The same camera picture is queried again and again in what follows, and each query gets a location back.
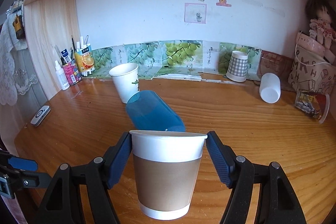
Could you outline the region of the grey checkered cup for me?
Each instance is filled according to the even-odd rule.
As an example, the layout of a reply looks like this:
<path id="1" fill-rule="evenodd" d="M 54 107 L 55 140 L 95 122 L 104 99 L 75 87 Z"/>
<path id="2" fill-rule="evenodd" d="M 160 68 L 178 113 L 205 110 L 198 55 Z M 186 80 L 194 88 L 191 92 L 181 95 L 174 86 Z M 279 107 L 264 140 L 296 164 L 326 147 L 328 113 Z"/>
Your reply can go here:
<path id="1" fill-rule="evenodd" d="M 242 83 L 247 79 L 248 55 L 241 51 L 232 51 L 226 72 L 228 79 Z"/>

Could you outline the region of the white remote device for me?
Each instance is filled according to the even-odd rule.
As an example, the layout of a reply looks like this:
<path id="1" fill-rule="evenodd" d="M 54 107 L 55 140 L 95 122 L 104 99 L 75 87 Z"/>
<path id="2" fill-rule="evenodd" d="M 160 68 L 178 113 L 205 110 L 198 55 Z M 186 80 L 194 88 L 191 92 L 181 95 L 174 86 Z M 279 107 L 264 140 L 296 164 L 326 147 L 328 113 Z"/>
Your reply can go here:
<path id="1" fill-rule="evenodd" d="M 51 108 L 49 105 L 44 105 L 42 106 L 38 112 L 34 115 L 34 117 L 32 118 L 32 120 L 30 121 L 30 123 L 37 127 L 38 125 L 41 124 L 41 122 L 45 119 L 45 117 L 47 116 L 47 114 L 51 111 Z"/>

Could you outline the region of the white paper cup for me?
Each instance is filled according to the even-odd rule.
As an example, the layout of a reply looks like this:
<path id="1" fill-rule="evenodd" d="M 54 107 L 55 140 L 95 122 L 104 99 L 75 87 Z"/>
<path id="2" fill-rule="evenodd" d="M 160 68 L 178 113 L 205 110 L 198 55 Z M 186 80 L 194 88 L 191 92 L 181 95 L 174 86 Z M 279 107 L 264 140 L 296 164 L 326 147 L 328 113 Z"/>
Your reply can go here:
<path id="1" fill-rule="evenodd" d="M 122 103 L 139 92 L 138 65 L 136 63 L 120 64 L 109 71 L 114 86 L 120 96 Z"/>

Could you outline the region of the blue plastic cup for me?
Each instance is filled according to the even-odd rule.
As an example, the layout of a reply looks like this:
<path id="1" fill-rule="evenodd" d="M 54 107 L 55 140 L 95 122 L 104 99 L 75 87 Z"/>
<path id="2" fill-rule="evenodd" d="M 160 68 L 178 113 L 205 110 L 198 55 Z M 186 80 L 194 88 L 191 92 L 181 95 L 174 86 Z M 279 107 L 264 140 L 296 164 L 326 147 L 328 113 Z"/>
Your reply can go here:
<path id="1" fill-rule="evenodd" d="M 179 115 L 151 90 L 133 95 L 126 104 L 126 112 L 138 130 L 186 131 Z"/>

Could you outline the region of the white lace cloth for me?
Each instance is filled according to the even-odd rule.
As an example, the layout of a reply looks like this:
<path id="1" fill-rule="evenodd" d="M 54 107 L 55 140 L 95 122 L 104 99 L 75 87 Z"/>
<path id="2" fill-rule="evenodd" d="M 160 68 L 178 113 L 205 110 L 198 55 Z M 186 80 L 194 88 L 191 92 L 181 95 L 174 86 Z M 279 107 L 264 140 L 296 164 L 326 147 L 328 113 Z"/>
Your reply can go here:
<path id="1" fill-rule="evenodd" d="M 13 26 L 15 17 L 10 14 L 1 29 L 1 105 L 10 106 L 39 82 L 34 72 L 29 73 L 24 65 L 15 61 L 20 53 L 28 50 L 26 39 L 17 39 Z"/>

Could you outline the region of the crumpled printed paper cup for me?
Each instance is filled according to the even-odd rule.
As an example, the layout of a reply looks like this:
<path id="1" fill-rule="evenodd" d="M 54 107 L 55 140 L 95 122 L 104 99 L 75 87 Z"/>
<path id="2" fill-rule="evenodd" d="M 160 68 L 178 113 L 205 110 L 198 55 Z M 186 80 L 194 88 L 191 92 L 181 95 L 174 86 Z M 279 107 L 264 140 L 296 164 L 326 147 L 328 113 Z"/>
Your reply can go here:
<path id="1" fill-rule="evenodd" d="M 297 92 L 294 106 L 322 124 L 329 112 L 330 96 L 316 92 Z"/>

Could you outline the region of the brown sleeved paper cup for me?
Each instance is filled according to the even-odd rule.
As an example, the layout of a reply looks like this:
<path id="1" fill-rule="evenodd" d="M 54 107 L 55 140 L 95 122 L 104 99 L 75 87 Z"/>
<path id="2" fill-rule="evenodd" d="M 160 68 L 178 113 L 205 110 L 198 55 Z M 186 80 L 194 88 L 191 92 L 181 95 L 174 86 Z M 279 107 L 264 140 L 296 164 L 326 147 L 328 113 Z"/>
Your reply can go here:
<path id="1" fill-rule="evenodd" d="M 206 134 L 131 130 L 137 196 L 141 211 L 169 221 L 190 208 Z"/>

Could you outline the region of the yellow hanging toy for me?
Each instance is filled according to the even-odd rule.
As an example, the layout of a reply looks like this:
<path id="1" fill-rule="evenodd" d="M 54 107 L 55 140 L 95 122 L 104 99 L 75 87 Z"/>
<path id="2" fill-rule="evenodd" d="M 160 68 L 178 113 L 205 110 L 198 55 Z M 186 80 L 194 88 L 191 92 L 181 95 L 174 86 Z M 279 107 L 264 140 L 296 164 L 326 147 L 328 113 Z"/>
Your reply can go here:
<path id="1" fill-rule="evenodd" d="M 15 35 L 18 40 L 25 38 L 25 30 L 22 22 L 22 16 L 16 15 L 13 21 L 13 27 L 15 29 Z"/>

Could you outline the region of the pink can pen holder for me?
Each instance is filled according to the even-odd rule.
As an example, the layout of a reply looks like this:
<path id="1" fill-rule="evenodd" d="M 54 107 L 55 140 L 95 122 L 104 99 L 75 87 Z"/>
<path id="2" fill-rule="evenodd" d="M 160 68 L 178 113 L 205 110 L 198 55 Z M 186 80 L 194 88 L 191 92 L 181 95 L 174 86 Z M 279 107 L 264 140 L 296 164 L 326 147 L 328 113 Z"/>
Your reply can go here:
<path id="1" fill-rule="evenodd" d="M 81 74 L 74 60 L 64 64 L 63 70 L 70 85 L 75 85 L 81 81 Z"/>

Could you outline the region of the orange juice carton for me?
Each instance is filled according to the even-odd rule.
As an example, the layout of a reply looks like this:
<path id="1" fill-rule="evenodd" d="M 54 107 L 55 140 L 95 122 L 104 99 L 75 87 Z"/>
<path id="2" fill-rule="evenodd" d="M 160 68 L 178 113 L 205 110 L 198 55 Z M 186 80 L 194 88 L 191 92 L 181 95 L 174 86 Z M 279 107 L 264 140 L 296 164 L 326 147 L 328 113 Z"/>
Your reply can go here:
<path id="1" fill-rule="evenodd" d="M 95 60 L 92 55 L 91 46 L 76 51 L 75 60 L 78 70 L 83 77 L 87 77 L 95 71 Z"/>

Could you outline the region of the white plastic bottle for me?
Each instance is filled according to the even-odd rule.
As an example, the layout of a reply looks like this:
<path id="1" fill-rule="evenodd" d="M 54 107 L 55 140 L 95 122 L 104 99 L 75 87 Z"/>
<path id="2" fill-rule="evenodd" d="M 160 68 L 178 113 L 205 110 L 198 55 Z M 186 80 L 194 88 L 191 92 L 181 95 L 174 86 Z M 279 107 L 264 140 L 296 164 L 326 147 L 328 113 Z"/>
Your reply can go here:
<path id="1" fill-rule="evenodd" d="M 67 80 L 64 69 L 62 68 L 62 66 L 59 64 L 57 60 L 55 60 L 55 70 L 56 70 L 56 75 L 60 82 L 62 90 L 67 90 L 70 87 L 70 84 Z"/>

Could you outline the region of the grape-printed paper backdrop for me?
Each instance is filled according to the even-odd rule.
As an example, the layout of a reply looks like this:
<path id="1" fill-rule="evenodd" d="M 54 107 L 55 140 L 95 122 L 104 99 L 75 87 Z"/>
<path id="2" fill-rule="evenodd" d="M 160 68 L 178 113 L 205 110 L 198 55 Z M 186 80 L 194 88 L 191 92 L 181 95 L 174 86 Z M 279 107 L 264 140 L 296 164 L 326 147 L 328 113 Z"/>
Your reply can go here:
<path id="1" fill-rule="evenodd" d="M 247 54 L 247 77 L 256 80 L 261 50 L 224 42 L 203 40 L 167 40 L 126 44 L 92 51 L 95 70 L 91 78 L 105 79 L 113 67 L 136 63 L 141 79 L 183 75 L 200 79 L 202 73 L 225 75 L 232 51 Z"/>

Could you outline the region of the small white plastic cup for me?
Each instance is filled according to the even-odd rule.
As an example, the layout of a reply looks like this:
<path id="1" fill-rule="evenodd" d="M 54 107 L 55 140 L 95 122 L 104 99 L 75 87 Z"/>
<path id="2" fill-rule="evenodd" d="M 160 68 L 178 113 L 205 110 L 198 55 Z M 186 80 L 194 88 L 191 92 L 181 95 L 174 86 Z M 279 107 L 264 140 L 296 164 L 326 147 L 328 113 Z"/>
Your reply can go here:
<path id="1" fill-rule="evenodd" d="M 259 87 L 259 94 L 266 103 L 276 103 L 281 96 L 280 79 L 273 73 L 262 75 Z"/>

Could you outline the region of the letter-printed canvas bag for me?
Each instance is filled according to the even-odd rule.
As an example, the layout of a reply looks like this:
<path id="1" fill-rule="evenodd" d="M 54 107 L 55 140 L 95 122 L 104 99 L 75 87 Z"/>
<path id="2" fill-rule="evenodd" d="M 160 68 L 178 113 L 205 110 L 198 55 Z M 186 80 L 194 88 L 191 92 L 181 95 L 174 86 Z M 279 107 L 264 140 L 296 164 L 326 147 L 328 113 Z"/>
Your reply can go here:
<path id="1" fill-rule="evenodd" d="M 296 46 L 288 83 L 295 91 L 330 95 L 335 87 L 335 66 L 321 56 Z"/>

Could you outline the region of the rag doll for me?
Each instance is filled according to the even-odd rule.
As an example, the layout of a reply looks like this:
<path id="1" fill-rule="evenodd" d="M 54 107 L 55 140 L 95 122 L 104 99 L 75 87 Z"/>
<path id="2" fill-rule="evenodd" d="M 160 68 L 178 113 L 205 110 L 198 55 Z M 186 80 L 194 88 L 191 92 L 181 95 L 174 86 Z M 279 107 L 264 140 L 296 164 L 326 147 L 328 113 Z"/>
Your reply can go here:
<path id="1" fill-rule="evenodd" d="M 335 10 L 327 0 L 307 0 L 305 14 L 309 19 L 309 34 L 299 32 L 295 43 L 332 63 L 335 58 L 331 51 L 335 43 Z"/>

